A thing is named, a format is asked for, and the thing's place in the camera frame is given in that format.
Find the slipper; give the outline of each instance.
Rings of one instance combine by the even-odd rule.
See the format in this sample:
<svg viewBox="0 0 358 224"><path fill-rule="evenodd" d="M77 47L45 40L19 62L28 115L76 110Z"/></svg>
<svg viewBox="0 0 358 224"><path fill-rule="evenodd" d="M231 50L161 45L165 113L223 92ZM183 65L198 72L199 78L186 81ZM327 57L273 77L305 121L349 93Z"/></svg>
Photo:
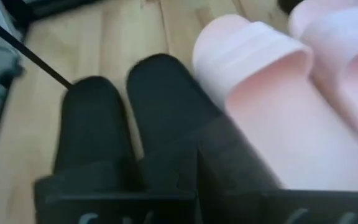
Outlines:
<svg viewBox="0 0 358 224"><path fill-rule="evenodd" d="M121 97L103 77L73 84L62 103L53 174L37 180L37 209L56 194L143 189Z"/></svg>
<svg viewBox="0 0 358 224"><path fill-rule="evenodd" d="M222 115L170 55L153 55L135 65L127 91L146 157Z"/></svg>
<svg viewBox="0 0 358 224"><path fill-rule="evenodd" d="M315 85L358 135L358 0L304 1L290 33L314 50Z"/></svg>
<svg viewBox="0 0 358 224"><path fill-rule="evenodd" d="M203 89L281 188L358 191L358 141L308 81L311 49L244 18L236 32L209 35L225 32L232 19L216 19L196 41L194 69Z"/></svg>

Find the pink strap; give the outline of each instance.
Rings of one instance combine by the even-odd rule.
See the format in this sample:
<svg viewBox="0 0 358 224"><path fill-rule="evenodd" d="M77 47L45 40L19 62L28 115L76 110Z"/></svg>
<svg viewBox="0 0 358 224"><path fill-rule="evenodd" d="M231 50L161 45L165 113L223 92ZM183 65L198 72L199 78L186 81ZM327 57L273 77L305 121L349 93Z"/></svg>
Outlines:
<svg viewBox="0 0 358 224"><path fill-rule="evenodd" d="M210 22L198 36L193 51L193 66L197 65L199 59L220 45L222 40L226 40L235 34L239 29L249 25L250 22L237 14L221 16Z"/></svg>
<svg viewBox="0 0 358 224"><path fill-rule="evenodd" d="M358 7L358 0L305 0L290 14L288 28L291 35L299 39L316 19L353 7Z"/></svg>
<svg viewBox="0 0 358 224"><path fill-rule="evenodd" d="M270 26L255 22L210 51L210 58L196 66L196 77L211 99L224 109L227 95L238 83L295 52L307 55L302 74L306 78L312 65L311 50Z"/></svg>
<svg viewBox="0 0 358 224"><path fill-rule="evenodd" d="M358 56L358 7L313 22L301 39L313 48L319 65L323 65L337 83Z"/></svg>

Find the slipper strap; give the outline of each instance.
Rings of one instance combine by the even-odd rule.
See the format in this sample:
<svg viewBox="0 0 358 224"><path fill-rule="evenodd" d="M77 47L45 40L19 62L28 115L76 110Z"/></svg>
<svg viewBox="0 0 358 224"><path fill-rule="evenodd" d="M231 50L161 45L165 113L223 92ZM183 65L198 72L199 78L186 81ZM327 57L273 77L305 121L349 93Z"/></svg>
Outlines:
<svg viewBox="0 0 358 224"><path fill-rule="evenodd" d="M358 56L358 7L332 13L313 22L301 37L312 47L319 69L338 83Z"/></svg>
<svg viewBox="0 0 358 224"><path fill-rule="evenodd" d="M219 60L210 60L197 66L196 77L205 92L221 109L227 95L241 81L295 52L307 55L305 74L312 65L311 50L263 22L245 26L220 45Z"/></svg>

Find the pink slipper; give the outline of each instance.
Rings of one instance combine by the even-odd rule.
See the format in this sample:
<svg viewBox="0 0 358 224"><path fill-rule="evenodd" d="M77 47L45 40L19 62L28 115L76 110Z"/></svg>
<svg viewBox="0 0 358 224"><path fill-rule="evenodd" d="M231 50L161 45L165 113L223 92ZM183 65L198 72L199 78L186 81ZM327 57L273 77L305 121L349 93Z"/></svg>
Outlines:
<svg viewBox="0 0 358 224"><path fill-rule="evenodd" d="M358 134L358 0L303 1L290 16L290 32L313 48L313 81Z"/></svg>
<svg viewBox="0 0 358 224"><path fill-rule="evenodd" d="M264 23L224 16L202 31L193 61L283 189L358 191L358 141L308 81L312 58Z"/></svg>

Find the wooden floor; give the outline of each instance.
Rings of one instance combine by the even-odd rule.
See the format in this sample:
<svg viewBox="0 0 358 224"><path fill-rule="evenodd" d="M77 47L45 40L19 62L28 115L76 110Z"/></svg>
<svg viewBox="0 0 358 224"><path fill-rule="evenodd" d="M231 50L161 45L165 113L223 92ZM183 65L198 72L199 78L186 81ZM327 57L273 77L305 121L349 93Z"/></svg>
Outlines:
<svg viewBox="0 0 358 224"><path fill-rule="evenodd" d="M105 0L34 24L27 46L69 81L108 77L130 114L136 155L142 148L126 100L126 75L136 61L164 52L191 70L202 28L214 18L240 14L284 31L276 0ZM63 87L24 60L0 128L0 224L34 223L32 183L47 175L57 145Z"/></svg>

